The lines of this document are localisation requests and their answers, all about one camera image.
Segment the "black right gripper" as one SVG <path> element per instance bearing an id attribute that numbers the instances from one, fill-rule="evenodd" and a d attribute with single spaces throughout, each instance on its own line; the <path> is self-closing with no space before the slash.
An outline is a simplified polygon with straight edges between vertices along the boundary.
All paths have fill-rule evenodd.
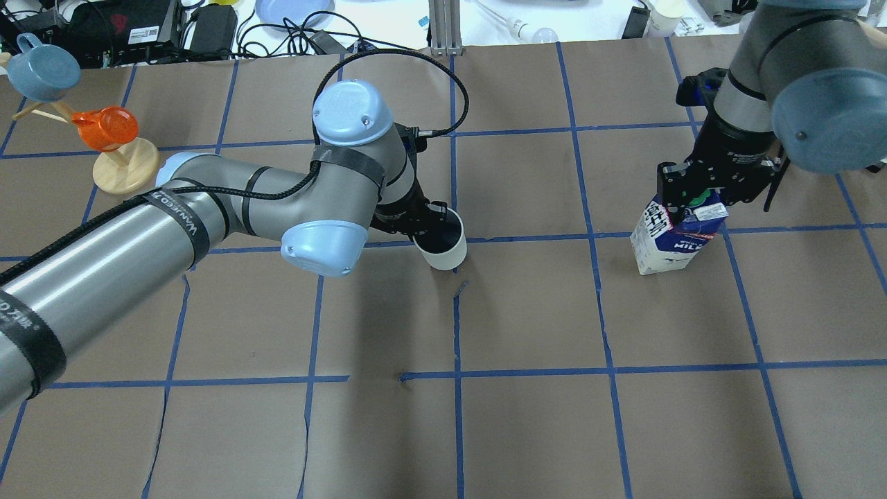
<path id="1" fill-rule="evenodd" d="M 751 203 L 766 193 L 769 211 L 790 164 L 783 150 L 774 156 L 778 139 L 772 132 L 700 132 L 684 162 L 657 165 L 657 202 L 671 219 L 685 219 L 690 203 L 708 191 L 719 194 L 726 206 Z"/>

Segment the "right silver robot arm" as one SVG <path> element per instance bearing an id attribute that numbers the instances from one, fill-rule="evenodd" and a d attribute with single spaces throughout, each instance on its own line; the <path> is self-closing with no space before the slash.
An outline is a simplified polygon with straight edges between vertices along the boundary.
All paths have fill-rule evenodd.
<path id="1" fill-rule="evenodd" d="M 885 35 L 858 19 L 863 6 L 760 1 L 730 66 L 685 77 L 677 104 L 707 116 L 685 161 L 657 166 L 671 223 L 709 190 L 726 206 L 773 193 L 787 164 L 833 175 L 884 160 Z"/>

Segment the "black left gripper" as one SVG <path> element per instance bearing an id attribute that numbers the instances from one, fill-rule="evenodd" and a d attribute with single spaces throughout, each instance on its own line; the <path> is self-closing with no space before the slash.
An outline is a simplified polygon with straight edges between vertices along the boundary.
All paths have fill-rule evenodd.
<path id="1" fill-rule="evenodd" d="M 379 203 L 370 227 L 388 234 L 405 234 L 412 241 L 440 236 L 448 221 L 447 204 L 431 202 L 421 187 L 412 187 L 401 199 Z"/>

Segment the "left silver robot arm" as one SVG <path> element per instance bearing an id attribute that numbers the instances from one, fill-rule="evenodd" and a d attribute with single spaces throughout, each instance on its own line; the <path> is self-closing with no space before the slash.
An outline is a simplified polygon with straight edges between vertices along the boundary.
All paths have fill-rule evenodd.
<path id="1" fill-rule="evenodd" d="M 232 234 L 278 241 L 285 262 L 321 276 L 354 270 L 369 230 L 405 234 L 432 268 L 468 253 L 462 219 L 424 196 L 427 133 L 395 123 L 371 83 L 313 103 L 307 175 L 213 154 L 176 154 L 155 189 L 70 231 L 2 274 L 2 411 L 41 394 L 70 359 Z"/>

